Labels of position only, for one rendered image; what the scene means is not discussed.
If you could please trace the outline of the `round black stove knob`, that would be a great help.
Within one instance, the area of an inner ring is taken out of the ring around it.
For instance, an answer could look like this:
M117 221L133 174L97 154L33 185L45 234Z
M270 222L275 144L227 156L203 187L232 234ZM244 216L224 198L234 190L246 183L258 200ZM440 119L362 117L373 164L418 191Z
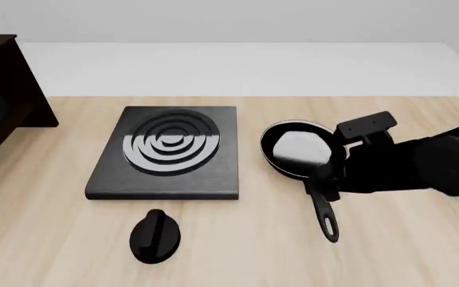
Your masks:
M132 229L129 246L138 261L153 265L170 258L180 241L178 223L163 210L154 209Z

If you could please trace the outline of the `dark wooden cabinet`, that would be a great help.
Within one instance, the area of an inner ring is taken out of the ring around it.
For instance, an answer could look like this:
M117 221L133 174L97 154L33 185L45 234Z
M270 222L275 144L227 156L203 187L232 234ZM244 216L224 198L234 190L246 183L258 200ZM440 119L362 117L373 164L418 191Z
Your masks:
M15 128L59 125L16 37L0 35L0 96L8 105L8 112L0 123L0 145Z

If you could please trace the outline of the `black frying pan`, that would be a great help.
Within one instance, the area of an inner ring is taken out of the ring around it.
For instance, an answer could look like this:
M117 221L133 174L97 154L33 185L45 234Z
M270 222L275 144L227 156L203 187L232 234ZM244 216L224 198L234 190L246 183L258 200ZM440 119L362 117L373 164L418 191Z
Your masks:
M347 158L346 148L336 142L329 128L306 120L286 120L269 126L262 133L260 145L273 169L304 184L325 238L338 242L339 227L331 202L324 199L322 188L316 188L309 176L315 165L331 163L338 185L337 172Z

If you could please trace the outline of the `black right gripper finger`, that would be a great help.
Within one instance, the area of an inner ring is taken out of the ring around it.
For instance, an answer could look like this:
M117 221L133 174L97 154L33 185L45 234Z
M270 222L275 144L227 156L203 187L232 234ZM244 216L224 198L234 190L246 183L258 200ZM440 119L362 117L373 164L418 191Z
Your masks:
M310 181L316 188L334 188L336 184L333 164L318 164L310 171Z
M322 187L322 196L328 202L340 200L339 187L336 183L325 183Z

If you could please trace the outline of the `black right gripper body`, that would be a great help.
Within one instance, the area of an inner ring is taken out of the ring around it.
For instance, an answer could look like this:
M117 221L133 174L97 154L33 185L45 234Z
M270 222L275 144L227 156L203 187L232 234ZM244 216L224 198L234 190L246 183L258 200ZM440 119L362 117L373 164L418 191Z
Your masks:
M375 193L375 159L378 145L351 147L343 162L339 188L344 193Z

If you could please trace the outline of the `small black plate on stalk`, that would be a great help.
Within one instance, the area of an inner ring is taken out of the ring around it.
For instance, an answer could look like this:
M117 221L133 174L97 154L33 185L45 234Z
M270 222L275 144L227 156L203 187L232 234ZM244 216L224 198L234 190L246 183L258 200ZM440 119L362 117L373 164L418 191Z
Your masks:
M396 125L396 119L389 112L378 112L337 124L333 136L342 145L358 142L363 145L393 145L388 130Z

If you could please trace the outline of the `flat black stove plate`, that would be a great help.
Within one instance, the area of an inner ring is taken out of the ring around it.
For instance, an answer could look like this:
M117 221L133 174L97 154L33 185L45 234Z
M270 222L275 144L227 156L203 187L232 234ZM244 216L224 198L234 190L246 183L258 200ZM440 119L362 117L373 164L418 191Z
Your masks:
M236 107L125 107L89 200L236 200Z

